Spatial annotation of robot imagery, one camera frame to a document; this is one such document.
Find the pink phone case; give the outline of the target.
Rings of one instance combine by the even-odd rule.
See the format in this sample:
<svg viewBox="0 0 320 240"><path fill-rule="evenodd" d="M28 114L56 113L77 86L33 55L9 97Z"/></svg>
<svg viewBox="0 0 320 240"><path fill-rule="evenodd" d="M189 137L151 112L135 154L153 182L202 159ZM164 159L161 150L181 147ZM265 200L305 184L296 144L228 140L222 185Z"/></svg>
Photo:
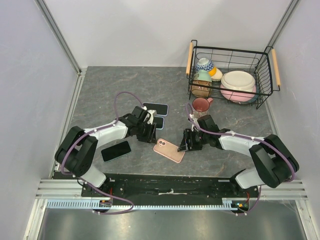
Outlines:
<svg viewBox="0 0 320 240"><path fill-rule="evenodd" d="M185 152L178 151L176 145L162 138L157 141L156 145L153 147L153 151L175 163L180 163L185 155Z"/></svg>

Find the teal-edged black phone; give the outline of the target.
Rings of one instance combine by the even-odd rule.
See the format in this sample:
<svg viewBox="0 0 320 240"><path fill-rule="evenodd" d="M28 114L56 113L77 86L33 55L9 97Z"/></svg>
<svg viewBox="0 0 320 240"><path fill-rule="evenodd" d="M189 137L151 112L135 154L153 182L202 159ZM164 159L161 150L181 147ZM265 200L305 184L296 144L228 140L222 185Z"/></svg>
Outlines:
<svg viewBox="0 0 320 240"><path fill-rule="evenodd" d="M128 141L120 142L116 145L105 148L101 151L104 162L110 162L131 152L131 147Z"/></svg>

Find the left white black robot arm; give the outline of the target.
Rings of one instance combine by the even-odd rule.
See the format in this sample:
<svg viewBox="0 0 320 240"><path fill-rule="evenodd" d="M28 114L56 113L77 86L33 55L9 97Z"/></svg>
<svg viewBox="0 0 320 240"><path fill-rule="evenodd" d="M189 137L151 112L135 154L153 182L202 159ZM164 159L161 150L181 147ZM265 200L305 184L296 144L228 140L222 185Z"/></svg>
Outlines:
<svg viewBox="0 0 320 240"><path fill-rule="evenodd" d="M114 120L108 124L82 129L72 127L58 147L54 159L60 164L64 175L74 176L92 185L92 191L99 197L106 196L110 185L106 175L93 165L96 149L116 140L136 136L144 143L155 144L156 123Z"/></svg>

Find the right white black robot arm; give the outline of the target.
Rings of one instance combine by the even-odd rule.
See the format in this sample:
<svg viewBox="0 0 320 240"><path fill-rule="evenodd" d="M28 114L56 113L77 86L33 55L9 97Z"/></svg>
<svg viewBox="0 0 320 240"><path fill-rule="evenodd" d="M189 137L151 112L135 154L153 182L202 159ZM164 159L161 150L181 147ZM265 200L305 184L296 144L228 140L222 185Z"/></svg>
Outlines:
<svg viewBox="0 0 320 240"><path fill-rule="evenodd" d="M236 173L229 184L235 197L242 196L248 188L266 185L277 188L292 181L300 166L281 139L274 134L267 137L240 135L227 128L219 132L186 128L178 152L200 151L203 145L234 151L252 158L254 167Z"/></svg>

